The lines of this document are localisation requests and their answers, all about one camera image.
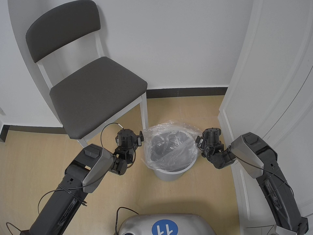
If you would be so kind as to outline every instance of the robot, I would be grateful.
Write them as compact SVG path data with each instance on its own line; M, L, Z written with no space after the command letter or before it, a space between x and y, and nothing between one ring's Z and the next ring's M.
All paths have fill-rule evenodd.
M253 133L238 137L224 150L219 128L206 129L196 143L215 168L222 169L236 159L257 180L276 221L279 235L303 235L308 231L307 218L301 217L291 187L277 163L277 153ZM91 144L83 148L65 170L64 178L49 198L29 230L20 235L62 235L84 199L100 184L109 171L125 174L135 161L135 151L142 145L142 132L129 129L118 132L118 147L112 154ZM215 235L207 222L194 214L137 215L123 222L116 235Z

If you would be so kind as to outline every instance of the chair leg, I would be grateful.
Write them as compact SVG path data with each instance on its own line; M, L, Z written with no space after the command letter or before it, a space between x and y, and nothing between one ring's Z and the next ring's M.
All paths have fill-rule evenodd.
M78 139L77 141L78 141L78 143L80 143L80 145L81 145L83 148L85 148L85 147L88 146L88 144L87 144L87 142L86 142L86 140L85 140L84 138Z
M146 92L141 95L141 98L142 98L142 101L140 102L140 112L141 112L142 128L144 130L149 127Z

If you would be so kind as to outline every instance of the white logo symbol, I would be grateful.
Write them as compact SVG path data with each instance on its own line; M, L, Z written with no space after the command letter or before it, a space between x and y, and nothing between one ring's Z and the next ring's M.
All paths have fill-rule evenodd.
M164 232L160 231L160 226L157 225L156 227L157 227L157 234L158 235L162 235ZM170 230L170 228L168 227L168 224L166 224L166 233L167 233L167 235L170 235L172 232L173 232L173 230Z

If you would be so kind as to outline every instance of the clear plastic trash bag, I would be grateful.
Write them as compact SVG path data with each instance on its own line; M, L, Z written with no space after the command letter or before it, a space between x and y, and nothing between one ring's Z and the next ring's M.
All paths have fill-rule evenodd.
M202 135L199 129L174 121L143 130L145 164L153 170L185 169L199 155L198 135Z

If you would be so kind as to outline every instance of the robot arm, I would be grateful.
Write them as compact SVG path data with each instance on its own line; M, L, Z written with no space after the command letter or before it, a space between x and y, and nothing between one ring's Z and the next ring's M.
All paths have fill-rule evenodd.
M114 154L95 144L83 148L66 168L63 180L34 224L20 235L62 235L78 208L86 205L88 193L98 187L108 171L123 175L144 138L142 132L137 136L122 129L115 140L118 147Z
M234 163L236 159L248 174L257 180L276 222L276 233L303 235L308 231L307 218L301 217L291 187L277 163L277 153L259 136L246 133L224 150L220 142L221 130L206 129L196 143L202 156L217 169Z

